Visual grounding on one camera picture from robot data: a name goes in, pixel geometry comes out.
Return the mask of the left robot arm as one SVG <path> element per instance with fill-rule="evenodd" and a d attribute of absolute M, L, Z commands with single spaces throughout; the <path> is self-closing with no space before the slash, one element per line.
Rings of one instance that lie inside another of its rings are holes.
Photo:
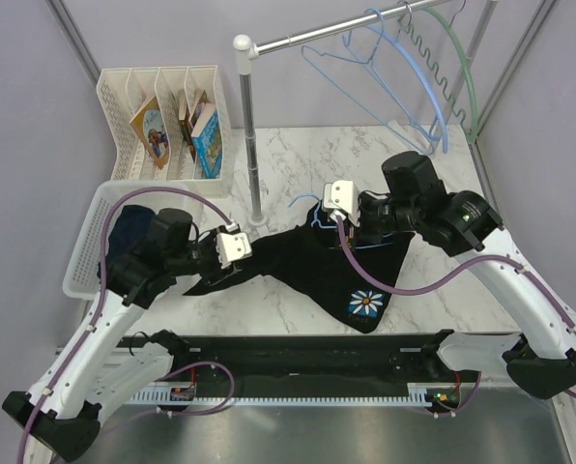
<path fill-rule="evenodd" d="M 2 408 L 23 429 L 67 463 L 96 441 L 107 419 L 136 392 L 167 377 L 183 379 L 190 356 L 183 342 L 153 335 L 112 373 L 99 372 L 127 330 L 179 276 L 217 283 L 251 254 L 235 222 L 201 236 L 192 216 L 166 208 L 152 214 L 128 247 L 108 241 L 100 261 L 101 288 L 80 326 L 45 374 L 27 391 L 12 391 Z"/>

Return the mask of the black t-shirt with daisy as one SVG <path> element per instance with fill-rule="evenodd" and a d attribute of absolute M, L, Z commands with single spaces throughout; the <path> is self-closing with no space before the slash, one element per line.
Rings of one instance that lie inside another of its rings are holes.
<path fill-rule="evenodd" d="M 241 271 L 217 285 L 196 283 L 188 296 L 204 296 L 271 276 L 307 296 L 331 317 L 362 333 L 374 332 L 389 306 L 391 294 L 361 277 L 342 250 L 329 249 L 304 224 L 257 239 Z"/>

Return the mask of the light blue wire hanger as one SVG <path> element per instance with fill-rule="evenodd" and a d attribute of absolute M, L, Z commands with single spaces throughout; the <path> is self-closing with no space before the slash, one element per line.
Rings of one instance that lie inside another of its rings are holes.
<path fill-rule="evenodd" d="M 308 210 L 304 225 L 312 230 L 316 240 L 323 247 L 340 250 L 336 224 L 329 219 L 329 215 L 322 210 L 322 199 L 313 193 L 302 193 L 294 197 L 288 207 L 291 208 L 299 200 L 314 199 L 315 204 Z M 364 232 L 356 232 L 354 238 L 349 238 L 349 246 L 354 250 L 373 249 L 408 244 L 415 237 L 411 232 L 386 233 L 382 236 L 368 236 Z"/>

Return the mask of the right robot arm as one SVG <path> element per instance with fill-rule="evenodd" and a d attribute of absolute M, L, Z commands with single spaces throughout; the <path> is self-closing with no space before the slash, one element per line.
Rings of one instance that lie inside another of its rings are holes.
<path fill-rule="evenodd" d="M 519 328 L 502 335 L 445 333 L 421 356 L 423 373 L 436 381 L 462 370 L 505 375 L 540 399 L 570 393 L 576 386 L 576 312 L 533 269 L 497 211 L 473 191 L 447 191 L 431 159 L 414 151 L 390 157 L 381 169 L 389 188 L 383 195 L 359 191 L 347 180 L 324 187 L 323 209 L 353 269 L 372 287 L 404 297 L 432 293 L 470 271 Z M 458 265 L 424 287 L 396 288 L 357 261 L 349 242 L 359 232 L 413 232 Z"/>

